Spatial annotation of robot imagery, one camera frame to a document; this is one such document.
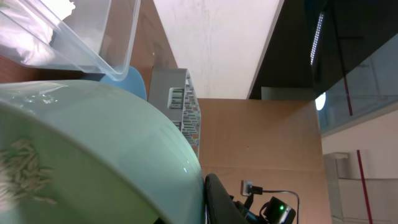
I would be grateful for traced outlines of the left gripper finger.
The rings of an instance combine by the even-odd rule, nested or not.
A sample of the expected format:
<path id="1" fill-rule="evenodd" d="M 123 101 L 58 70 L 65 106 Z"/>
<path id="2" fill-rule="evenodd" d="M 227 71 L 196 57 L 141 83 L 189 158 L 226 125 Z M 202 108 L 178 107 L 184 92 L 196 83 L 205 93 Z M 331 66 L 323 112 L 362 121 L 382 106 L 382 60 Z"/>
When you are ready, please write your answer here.
<path id="1" fill-rule="evenodd" d="M 208 223 L 247 224 L 216 174 L 205 177 L 204 190 Z"/>

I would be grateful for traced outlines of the mint green bowl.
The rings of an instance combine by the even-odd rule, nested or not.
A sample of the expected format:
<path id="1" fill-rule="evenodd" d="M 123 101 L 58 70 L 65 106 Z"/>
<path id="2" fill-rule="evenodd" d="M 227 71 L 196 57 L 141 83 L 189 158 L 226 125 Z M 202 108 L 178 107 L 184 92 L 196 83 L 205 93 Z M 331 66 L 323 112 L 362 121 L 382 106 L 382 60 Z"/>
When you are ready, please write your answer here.
<path id="1" fill-rule="evenodd" d="M 126 90 L 1 85 L 2 223 L 204 223 L 203 185 L 181 131 Z"/>

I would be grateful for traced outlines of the white tissue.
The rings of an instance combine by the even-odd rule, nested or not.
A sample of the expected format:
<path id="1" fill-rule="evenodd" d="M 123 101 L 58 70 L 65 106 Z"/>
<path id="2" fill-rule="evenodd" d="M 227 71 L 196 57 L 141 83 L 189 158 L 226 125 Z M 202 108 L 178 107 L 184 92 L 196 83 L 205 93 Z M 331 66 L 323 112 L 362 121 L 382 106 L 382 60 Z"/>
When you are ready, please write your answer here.
<path id="1" fill-rule="evenodd" d="M 67 63 L 53 44 L 75 9 L 69 0 L 1 1 L 1 53 L 31 67 Z"/>

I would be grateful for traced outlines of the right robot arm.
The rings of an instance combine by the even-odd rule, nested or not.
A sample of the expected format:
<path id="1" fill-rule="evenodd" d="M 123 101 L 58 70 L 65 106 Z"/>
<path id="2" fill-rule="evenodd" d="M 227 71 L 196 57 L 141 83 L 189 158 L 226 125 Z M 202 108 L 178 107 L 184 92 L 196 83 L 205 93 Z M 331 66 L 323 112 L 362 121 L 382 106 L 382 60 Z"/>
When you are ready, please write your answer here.
<path id="1" fill-rule="evenodd" d="M 250 212 L 251 205 L 254 202 L 255 195 L 267 194 L 292 194 L 297 199 L 297 209 L 295 210 L 290 205 L 281 201 L 277 197 L 271 197 L 260 209 L 259 214 Z M 297 193 L 289 190 L 264 190 L 252 184 L 248 180 L 241 181 L 240 194 L 246 197 L 244 203 L 240 201 L 233 201 L 239 213 L 248 223 L 263 223 L 263 224 L 299 224 L 299 210 L 300 210 L 300 197 Z"/>

